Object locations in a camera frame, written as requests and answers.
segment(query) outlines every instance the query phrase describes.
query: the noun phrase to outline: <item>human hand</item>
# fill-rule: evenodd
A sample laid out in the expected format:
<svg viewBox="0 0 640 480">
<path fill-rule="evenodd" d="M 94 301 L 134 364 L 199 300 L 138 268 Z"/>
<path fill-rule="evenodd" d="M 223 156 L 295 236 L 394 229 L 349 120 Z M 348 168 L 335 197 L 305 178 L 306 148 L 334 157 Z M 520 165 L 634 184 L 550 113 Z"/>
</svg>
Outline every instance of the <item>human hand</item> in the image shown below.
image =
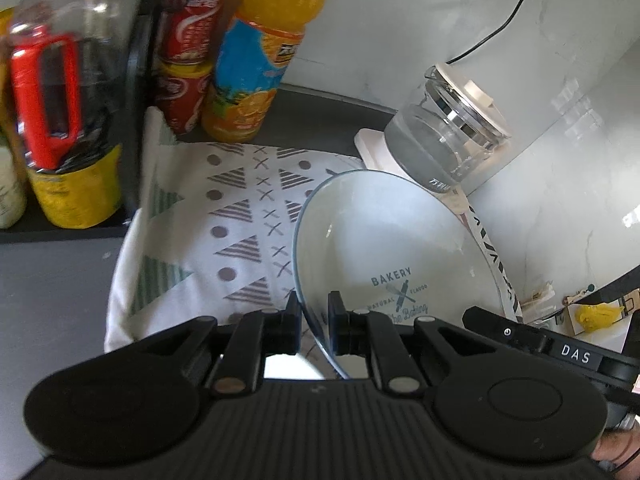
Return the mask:
<svg viewBox="0 0 640 480">
<path fill-rule="evenodd" d="M 594 460 L 608 460 L 621 466 L 640 449 L 640 426 L 636 422 L 629 431 L 606 431 L 591 453 Z M 616 480 L 640 478 L 640 454 L 615 473 Z"/>
</svg>

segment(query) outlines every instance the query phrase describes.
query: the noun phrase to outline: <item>clear glass bowl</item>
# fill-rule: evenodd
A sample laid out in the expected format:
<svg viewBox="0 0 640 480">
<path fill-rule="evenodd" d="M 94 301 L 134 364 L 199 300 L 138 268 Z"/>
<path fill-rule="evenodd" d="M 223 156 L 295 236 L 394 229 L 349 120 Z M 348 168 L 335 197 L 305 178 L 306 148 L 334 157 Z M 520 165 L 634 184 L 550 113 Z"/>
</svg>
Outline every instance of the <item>clear glass bowl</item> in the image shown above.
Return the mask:
<svg viewBox="0 0 640 480">
<path fill-rule="evenodd" d="M 429 314 L 462 326 L 477 305 L 504 315 L 489 263 L 475 238 L 420 186 L 381 171 L 325 181 L 306 201 L 293 240 L 296 292 L 323 351 L 343 375 L 329 341 L 327 295 L 347 310 L 412 324 Z"/>
</svg>

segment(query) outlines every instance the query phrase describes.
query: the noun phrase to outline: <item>yellow label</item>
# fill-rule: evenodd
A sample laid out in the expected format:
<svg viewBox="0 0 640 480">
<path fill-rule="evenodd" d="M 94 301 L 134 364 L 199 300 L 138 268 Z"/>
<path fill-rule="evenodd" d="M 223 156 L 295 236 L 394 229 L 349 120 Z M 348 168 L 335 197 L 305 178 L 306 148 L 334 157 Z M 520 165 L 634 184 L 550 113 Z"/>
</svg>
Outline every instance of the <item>yellow label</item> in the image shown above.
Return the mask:
<svg viewBox="0 0 640 480">
<path fill-rule="evenodd" d="M 86 229 L 104 222 L 120 206 L 116 165 L 120 145 L 84 170 L 64 174 L 37 173 L 29 179 L 45 216 L 65 229 Z"/>
</svg>

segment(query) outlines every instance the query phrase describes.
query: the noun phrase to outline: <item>white patterned cloth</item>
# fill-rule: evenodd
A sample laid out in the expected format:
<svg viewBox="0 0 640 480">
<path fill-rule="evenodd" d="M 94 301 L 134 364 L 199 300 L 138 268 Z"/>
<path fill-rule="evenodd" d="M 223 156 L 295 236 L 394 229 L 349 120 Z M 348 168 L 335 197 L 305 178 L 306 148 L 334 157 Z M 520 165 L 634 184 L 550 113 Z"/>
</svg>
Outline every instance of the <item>white patterned cloth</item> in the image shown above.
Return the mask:
<svg viewBox="0 0 640 480">
<path fill-rule="evenodd" d="M 252 144 L 178 142 L 157 108 L 146 114 L 141 206 L 113 275 L 104 349 L 111 351 L 196 316 L 220 324 L 274 306 L 294 288 L 292 238 L 313 189 L 361 169 L 357 158 Z M 472 209 L 459 215 L 487 257 L 505 305 L 520 306 Z M 301 354 L 335 372 L 303 321 Z"/>
</svg>

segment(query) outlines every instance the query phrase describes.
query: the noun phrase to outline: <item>black cable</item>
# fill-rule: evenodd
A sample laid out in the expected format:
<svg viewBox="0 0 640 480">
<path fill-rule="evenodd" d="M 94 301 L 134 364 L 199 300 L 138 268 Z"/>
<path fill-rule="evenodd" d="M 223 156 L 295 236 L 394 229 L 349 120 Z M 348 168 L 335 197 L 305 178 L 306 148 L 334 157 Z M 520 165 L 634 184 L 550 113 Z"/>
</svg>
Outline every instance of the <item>black cable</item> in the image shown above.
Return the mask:
<svg viewBox="0 0 640 480">
<path fill-rule="evenodd" d="M 460 54 L 459 56 L 456 56 L 453 59 L 449 59 L 447 61 L 447 64 L 450 65 L 452 63 L 455 63 L 457 61 L 460 61 L 463 57 L 468 56 L 469 54 L 471 54 L 473 51 L 475 51 L 476 49 L 480 48 L 481 46 L 483 46 L 487 41 L 489 41 L 491 38 L 493 38 L 494 36 L 497 36 L 498 34 L 500 34 L 506 27 L 507 25 L 509 25 L 511 23 L 511 20 L 515 17 L 515 15 L 517 14 L 517 12 L 520 10 L 520 7 L 522 6 L 522 3 L 524 2 L 524 0 L 519 0 L 518 4 L 516 5 L 516 8 L 513 9 L 513 12 L 511 13 L 511 15 L 507 18 L 507 21 L 504 22 L 499 28 L 497 28 L 496 30 L 494 30 L 491 34 L 489 34 L 486 38 L 484 38 L 484 40 L 480 40 L 478 43 L 476 43 L 473 47 L 471 47 L 469 50 L 467 50 L 466 52 L 463 52 L 462 54 Z"/>
<path fill-rule="evenodd" d="M 640 455 L 640 447 L 638 449 L 636 449 L 636 451 L 633 453 L 633 455 L 631 455 L 629 458 L 627 458 L 622 464 L 620 464 L 619 466 L 616 466 L 614 469 L 612 469 L 611 470 L 611 474 L 615 474 L 615 473 L 617 473 L 619 471 L 622 471 L 626 466 L 628 466 L 636 458 L 638 458 L 638 455 Z"/>
</svg>

